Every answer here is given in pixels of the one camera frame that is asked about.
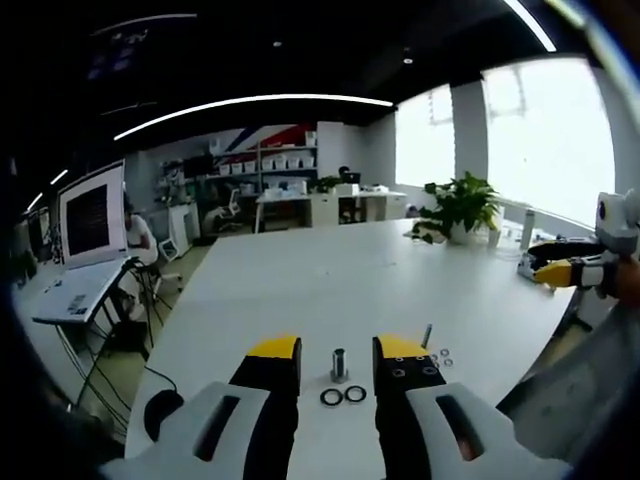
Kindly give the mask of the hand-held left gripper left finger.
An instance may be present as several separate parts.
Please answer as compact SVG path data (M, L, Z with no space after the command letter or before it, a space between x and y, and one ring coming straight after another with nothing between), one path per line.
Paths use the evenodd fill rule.
M175 388L143 414L151 446L102 466L106 479L284 479L298 426L302 341L253 347L227 383L186 400Z

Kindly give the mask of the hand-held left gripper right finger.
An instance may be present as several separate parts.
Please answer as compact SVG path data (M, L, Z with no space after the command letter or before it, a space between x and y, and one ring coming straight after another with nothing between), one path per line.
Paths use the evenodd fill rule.
M427 351L394 335L372 340L375 426L388 479L564 479L570 466L521 445L511 420Z

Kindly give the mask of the person's right hand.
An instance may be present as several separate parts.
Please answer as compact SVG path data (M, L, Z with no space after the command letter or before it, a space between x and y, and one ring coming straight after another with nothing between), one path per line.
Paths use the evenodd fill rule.
M640 266L637 260L621 261L616 276L617 295L621 302L638 307L640 303Z

